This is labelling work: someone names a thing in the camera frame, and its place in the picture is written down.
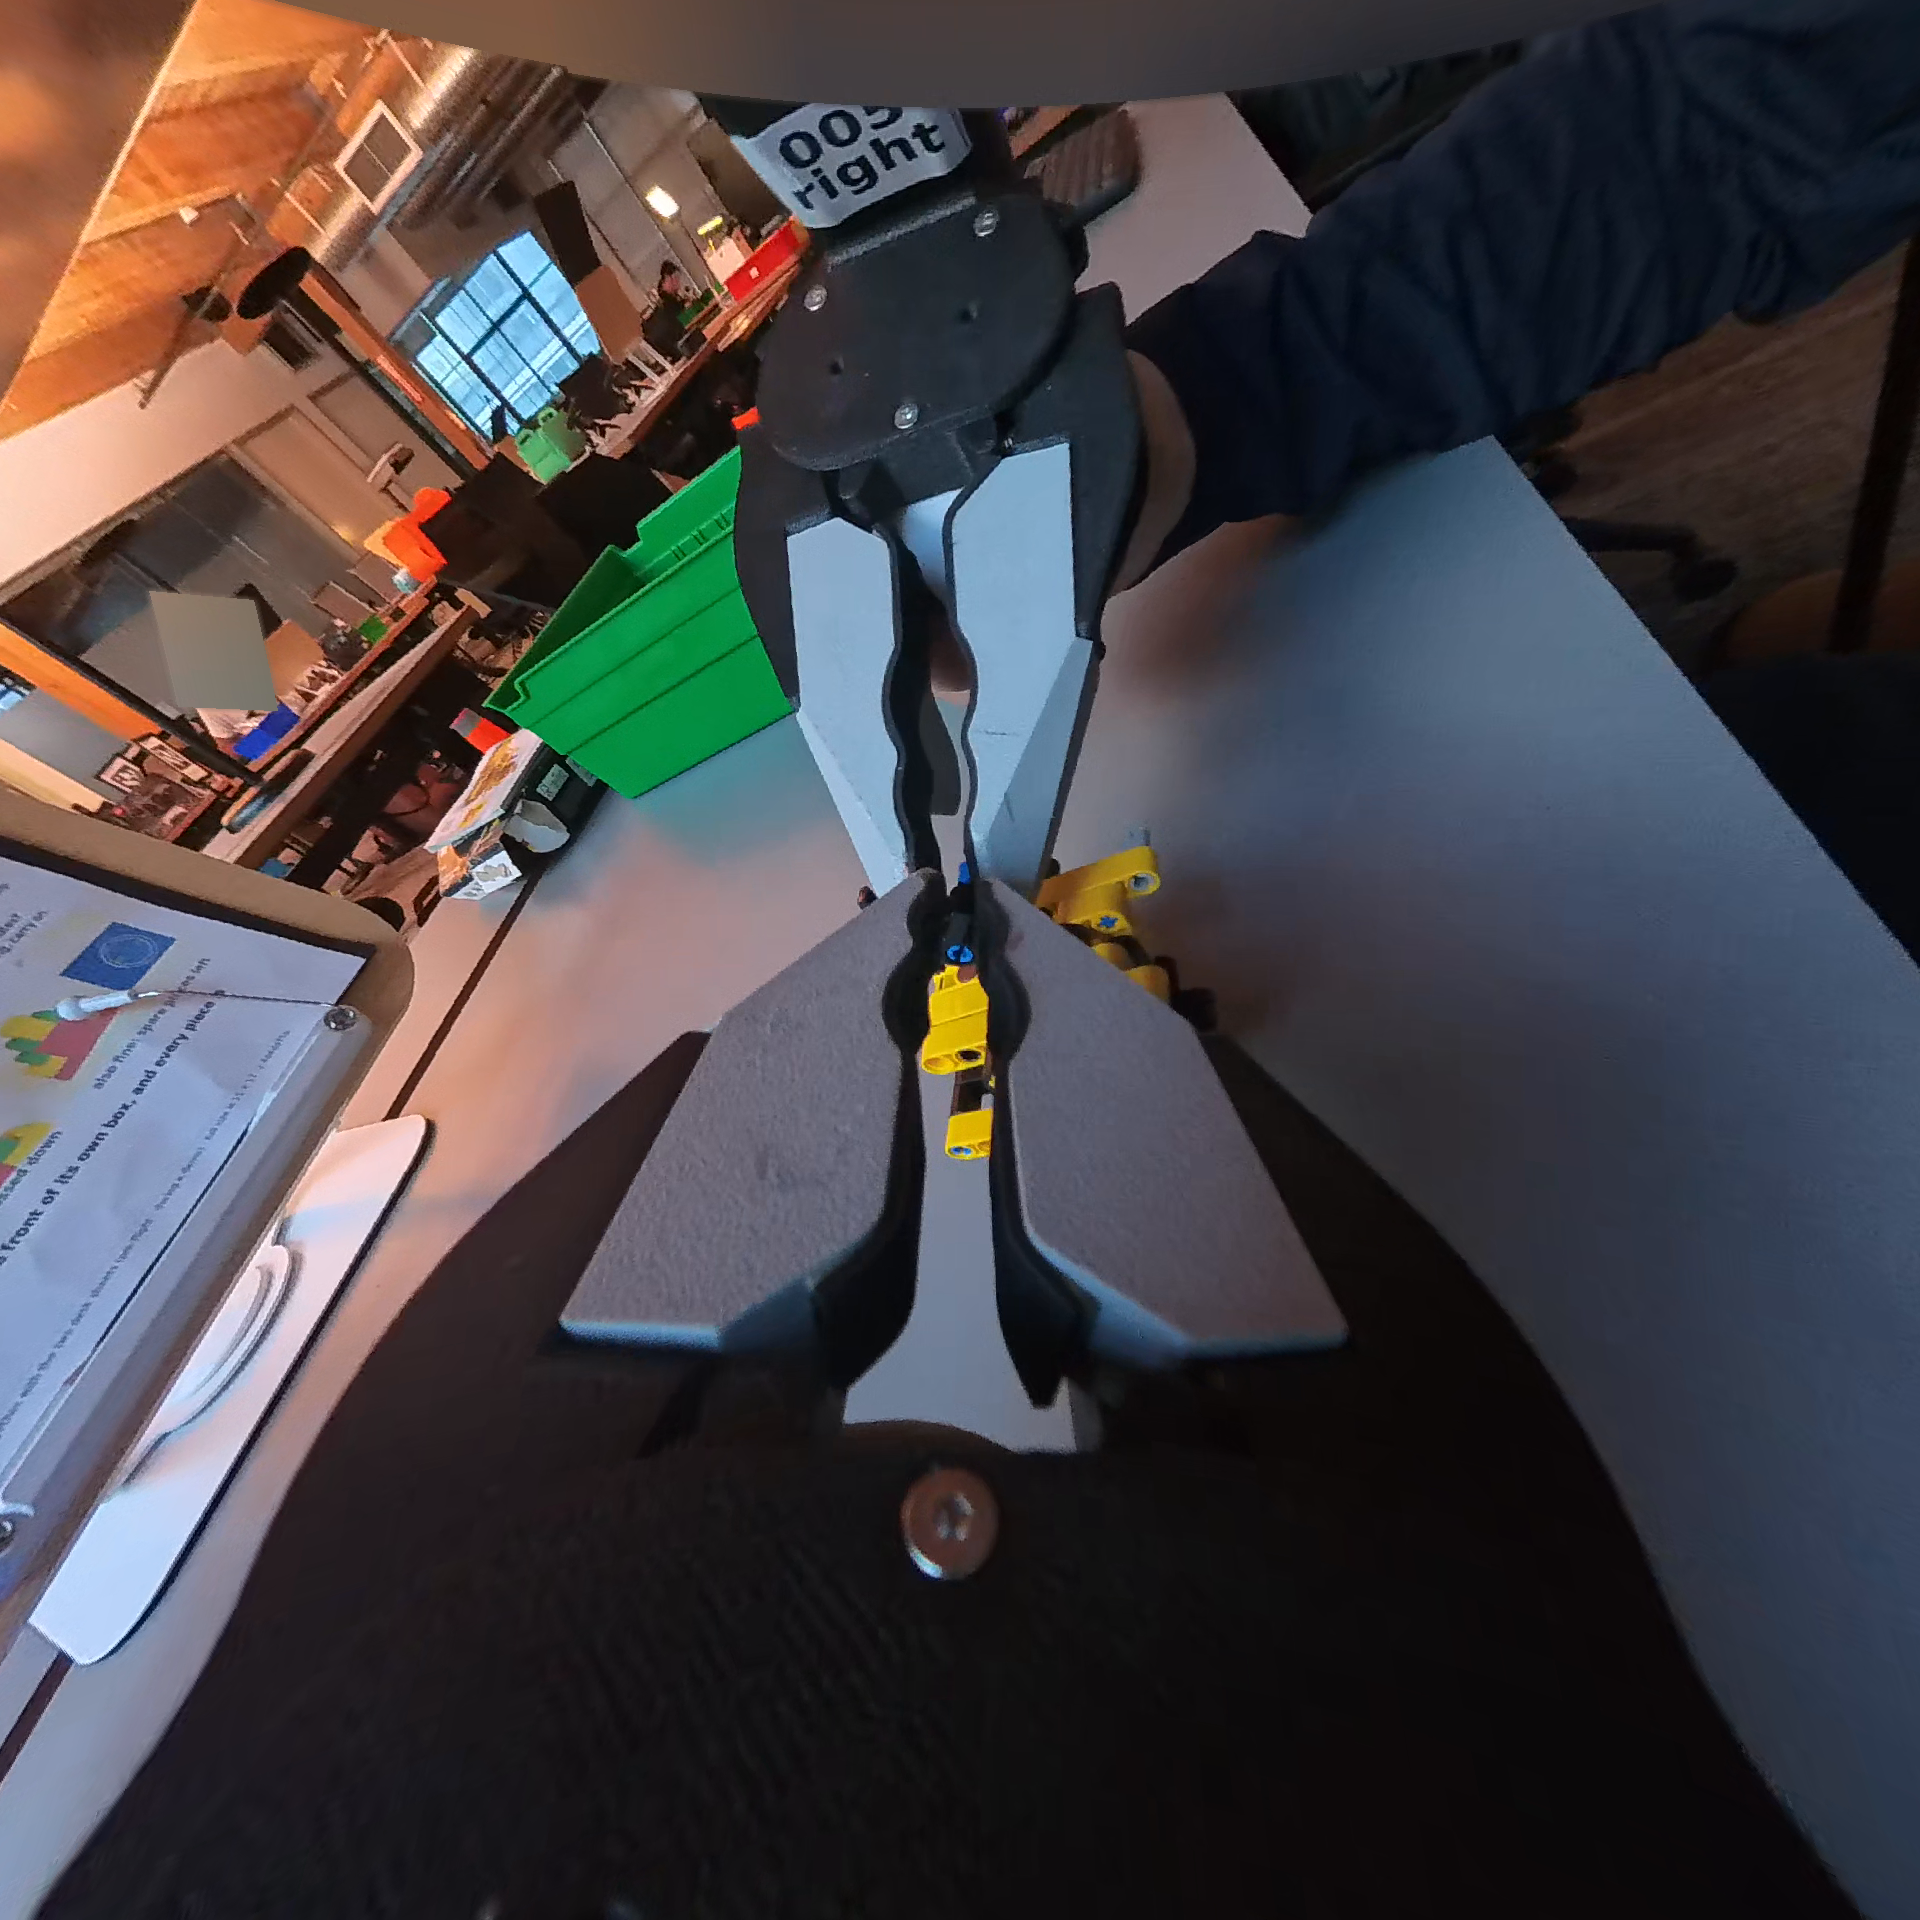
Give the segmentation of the orange bin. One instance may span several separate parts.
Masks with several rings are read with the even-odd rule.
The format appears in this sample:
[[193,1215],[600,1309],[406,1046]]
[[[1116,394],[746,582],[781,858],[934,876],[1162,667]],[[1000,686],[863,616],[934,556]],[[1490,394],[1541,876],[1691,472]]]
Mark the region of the orange bin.
[[444,488],[423,488],[406,515],[383,520],[372,534],[362,534],[362,554],[389,561],[392,576],[434,582],[444,576],[444,554],[429,534],[429,520],[451,507]]

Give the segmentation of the instruction sheet stand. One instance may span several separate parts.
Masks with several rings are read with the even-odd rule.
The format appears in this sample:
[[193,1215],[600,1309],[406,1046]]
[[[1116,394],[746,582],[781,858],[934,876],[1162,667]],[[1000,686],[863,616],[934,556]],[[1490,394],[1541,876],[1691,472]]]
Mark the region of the instruction sheet stand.
[[362,906],[28,797],[0,855],[0,1620],[97,1662],[372,1227],[292,1212],[415,973]]

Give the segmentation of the green plastic bin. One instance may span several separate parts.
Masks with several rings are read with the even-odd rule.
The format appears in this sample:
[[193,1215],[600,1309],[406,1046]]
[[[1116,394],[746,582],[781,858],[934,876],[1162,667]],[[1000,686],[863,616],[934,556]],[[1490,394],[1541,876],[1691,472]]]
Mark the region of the green plastic bin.
[[738,455],[603,549],[491,686],[496,723],[639,800],[792,715],[736,576]]

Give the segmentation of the white flat stand base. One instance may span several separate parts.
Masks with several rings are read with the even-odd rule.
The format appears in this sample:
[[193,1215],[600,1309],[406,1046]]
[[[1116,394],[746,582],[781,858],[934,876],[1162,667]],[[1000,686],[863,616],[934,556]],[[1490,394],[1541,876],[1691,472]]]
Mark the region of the white flat stand base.
[[33,1636],[106,1662],[163,1600],[429,1159],[429,1120],[335,1129],[36,1594]]

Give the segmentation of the yellow black lego model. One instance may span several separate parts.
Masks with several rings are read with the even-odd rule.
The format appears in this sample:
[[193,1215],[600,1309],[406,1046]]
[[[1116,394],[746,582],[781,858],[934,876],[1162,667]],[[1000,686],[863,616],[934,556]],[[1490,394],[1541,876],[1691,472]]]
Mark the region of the yellow black lego model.
[[[1088,867],[1044,867],[1039,880],[1039,912],[1057,925],[1077,948],[1102,958],[1116,973],[1157,993],[1169,1013],[1176,1013],[1193,1036],[1214,1027],[1214,993],[1198,987],[1176,978],[1176,964],[1169,951],[1141,948],[1138,909],[1162,890],[1157,852],[1146,828]],[[949,1165],[990,1165],[993,1147],[993,1056],[990,1056],[990,987],[976,970],[976,938],[971,938],[971,858],[959,858],[949,892],[946,892],[946,938],[943,938],[943,970],[928,973],[927,991],[927,1041],[917,1041],[917,1072],[946,1076],[949,1105],[946,1105],[946,1159]]]

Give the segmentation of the long wooden workbench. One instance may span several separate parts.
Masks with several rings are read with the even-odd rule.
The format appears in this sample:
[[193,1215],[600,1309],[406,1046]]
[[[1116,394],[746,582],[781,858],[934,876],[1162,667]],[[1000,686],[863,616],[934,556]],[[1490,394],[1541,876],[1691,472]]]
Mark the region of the long wooden workbench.
[[328,790],[372,753],[429,674],[456,658],[483,616],[489,602],[469,592],[456,602],[413,593],[392,628],[249,762],[249,797],[220,810],[220,828],[200,837],[200,855],[260,873],[324,810]]

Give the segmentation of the black floor lamp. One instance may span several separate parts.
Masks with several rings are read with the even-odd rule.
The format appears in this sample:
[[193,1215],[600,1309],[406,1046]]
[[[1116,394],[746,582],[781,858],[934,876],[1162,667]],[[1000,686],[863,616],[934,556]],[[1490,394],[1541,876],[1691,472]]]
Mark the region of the black floor lamp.
[[362,314],[362,305],[309,254],[280,247],[226,275],[231,325],[297,322],[324,335],[353,371],[406,416],[456,476],[491,466],[491,444],[437,394],[437,382]]

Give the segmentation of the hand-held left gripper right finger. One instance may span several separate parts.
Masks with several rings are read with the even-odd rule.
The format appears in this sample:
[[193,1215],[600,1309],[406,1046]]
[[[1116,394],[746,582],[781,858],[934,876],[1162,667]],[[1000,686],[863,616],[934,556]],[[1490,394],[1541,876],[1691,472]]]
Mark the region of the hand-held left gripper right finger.
[[1007,880],[976,925],[993,1317],[1028,1402],[1335,1355],[1346,1317],[1198,1036]]

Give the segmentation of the black lego set box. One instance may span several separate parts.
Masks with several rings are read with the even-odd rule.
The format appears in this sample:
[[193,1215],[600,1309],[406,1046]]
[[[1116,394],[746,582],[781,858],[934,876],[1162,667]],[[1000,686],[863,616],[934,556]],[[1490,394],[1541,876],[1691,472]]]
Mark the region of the black lego set box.
[[500,816],[469,833],[459,899],[496,899],[547,876],[584,833],[603,782],[573,762],[549,762]]

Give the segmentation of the white ceiling vent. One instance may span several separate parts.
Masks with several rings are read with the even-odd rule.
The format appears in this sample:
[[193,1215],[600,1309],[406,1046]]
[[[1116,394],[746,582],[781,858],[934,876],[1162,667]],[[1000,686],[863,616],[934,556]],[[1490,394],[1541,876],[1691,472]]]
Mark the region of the white ceiling vent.
[[372,104],[328,169],[365,210],[383,210],[415,163],[423,143],[392,120],[392,106]]

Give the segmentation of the person's right forearm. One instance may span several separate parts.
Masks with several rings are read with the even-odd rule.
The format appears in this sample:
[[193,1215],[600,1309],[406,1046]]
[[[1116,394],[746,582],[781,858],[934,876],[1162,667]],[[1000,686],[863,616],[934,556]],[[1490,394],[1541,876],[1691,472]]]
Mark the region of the person's right forearm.
[[1253,234],[1127,344],[1214,527],[1511,438],[1719,322],[1820,305],[1920,217],[1920,6],[1644,6],[1530,43],[1303,239]]

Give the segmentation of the large window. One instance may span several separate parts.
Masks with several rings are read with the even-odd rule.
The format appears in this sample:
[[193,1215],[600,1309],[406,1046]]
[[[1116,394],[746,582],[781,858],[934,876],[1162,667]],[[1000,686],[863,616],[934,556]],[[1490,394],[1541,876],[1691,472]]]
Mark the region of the large window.
[[557,398],[600,335],[547,244],[514,234],[463,275],[437,284],[392,344],[483,444],[496,444]]

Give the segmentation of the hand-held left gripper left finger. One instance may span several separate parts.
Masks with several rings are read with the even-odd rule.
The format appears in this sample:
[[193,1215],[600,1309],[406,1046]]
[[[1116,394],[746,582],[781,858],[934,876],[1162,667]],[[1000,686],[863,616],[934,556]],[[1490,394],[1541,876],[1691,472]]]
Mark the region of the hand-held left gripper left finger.
[[913,1046],[943,876],[913,873],[720,1016],[564,1334],[801,1368],[851,1391],[913,1309]]

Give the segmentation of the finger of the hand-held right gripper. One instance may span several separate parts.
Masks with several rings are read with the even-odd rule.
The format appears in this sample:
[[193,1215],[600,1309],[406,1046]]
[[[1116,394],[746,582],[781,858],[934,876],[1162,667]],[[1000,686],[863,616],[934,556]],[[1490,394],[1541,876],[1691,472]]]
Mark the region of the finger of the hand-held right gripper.
[[1072,444],[1007,455],[946,515],[971,876],[1039,890],[1082,759],[1096,642],[1077,628]]
[[943,867],[946,723],[928,694],[928,613],[889,532],[820,520],[787,534],[801,735],[851,828],[863,890]]

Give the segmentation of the red bin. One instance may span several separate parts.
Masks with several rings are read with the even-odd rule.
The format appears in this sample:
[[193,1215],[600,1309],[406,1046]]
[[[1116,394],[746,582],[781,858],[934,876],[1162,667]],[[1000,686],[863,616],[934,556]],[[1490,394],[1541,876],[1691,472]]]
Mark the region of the red bin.
[[729,305],[752,305],[761,289],[775,289],[781,275],[787,275],[809,247],[809,234],[786,217],[767,234],[746,234],[736,228],[712,260],[720,260],[720,284]]

